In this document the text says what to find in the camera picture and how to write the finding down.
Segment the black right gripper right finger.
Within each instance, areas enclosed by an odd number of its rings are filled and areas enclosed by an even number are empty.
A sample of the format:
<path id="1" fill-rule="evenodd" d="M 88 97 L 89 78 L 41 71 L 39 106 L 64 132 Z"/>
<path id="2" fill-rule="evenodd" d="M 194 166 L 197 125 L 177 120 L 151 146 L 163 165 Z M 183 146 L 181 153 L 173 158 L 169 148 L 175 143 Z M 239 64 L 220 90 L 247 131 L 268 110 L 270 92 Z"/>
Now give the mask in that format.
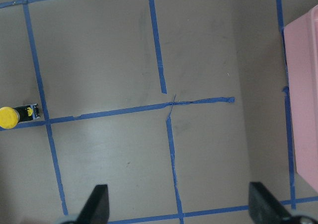
<path id="1" fill-rule="evenodd" d="M 289 224 L 292 215 L 261 182 L 250 182 L 248 213 L 254 224 Z"/>

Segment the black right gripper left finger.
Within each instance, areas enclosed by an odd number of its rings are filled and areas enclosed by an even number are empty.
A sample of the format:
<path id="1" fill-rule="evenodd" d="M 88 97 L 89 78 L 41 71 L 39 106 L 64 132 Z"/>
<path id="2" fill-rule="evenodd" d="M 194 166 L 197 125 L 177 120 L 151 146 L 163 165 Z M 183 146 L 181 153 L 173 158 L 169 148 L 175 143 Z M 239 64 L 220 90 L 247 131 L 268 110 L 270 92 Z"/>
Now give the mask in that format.
<path id="1" fill-rule="evenodd" d="M 96 185 L 79 213 L 76 224 L 107 224 L 110 216 L 108 185 Z"/>

